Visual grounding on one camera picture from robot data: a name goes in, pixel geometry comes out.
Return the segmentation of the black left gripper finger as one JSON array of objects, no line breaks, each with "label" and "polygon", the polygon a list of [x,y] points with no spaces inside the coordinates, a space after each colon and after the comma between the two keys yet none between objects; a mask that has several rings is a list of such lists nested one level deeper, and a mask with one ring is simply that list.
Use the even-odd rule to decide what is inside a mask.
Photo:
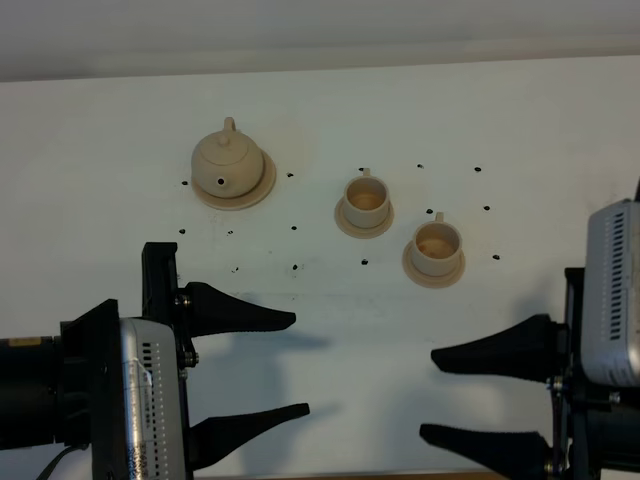
[{"label": "black left gripper finger", "polygon": [[263,433],[309,414],[309,405],[299,403],[263,412],[209,417],[189,428],[188,470],[212,466]]}]

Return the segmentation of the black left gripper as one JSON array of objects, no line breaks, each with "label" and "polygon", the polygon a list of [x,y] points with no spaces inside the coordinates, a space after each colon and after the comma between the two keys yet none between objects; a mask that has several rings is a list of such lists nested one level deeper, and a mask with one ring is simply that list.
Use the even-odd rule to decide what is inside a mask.
[{"label": "black left gripper", "polygon": [[[138,318],[167,325],[175,338],[179,374],[186,477],[189,416],[186,369],[196,354],[183,338],[174,243],[148,243],[142,251],[142,313]],[[296,322],[293,312],[251,304],[202,282],[185,287],[190,336],[275,332]],[[120,316],[115,300],[106,300],[72,322],[61,325],[59,387],[62,441],[87,445],[94,479],[128,479],[125,405],[121,362]]]}]

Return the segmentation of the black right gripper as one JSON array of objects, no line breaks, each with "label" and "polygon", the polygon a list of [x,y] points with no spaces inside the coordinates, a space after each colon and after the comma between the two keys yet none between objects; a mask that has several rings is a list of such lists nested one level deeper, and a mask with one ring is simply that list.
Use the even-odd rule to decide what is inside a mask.
[{"label": "black right gripper", "polygon": [[639,471],[639,390],[587,379],[580,359],[584,270],[567,268],[564,322],[537,314],[494,335],[434,349],[443,372],[544,383],[552,403],[552,447],[536,432],[479,432],[422,424],[429,445],[499,475],[599,479],[604,470]]}]

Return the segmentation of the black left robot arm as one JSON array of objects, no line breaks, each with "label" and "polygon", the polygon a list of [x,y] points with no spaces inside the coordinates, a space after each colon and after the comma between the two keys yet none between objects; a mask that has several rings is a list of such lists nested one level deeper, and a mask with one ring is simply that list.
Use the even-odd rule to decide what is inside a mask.
[{"label": "black left robot arm", "polygon": [[1,343],[1,446],[60,444],[89,450],[96,479],[190,479],[240,446],[309,414],[305,403],[189,421],[193,341],[222,333],[275,332],[292,312],[178,283],[174,242],[141,254],[142,313],[123,317],[109,299],[64,322],[56,336]]}]

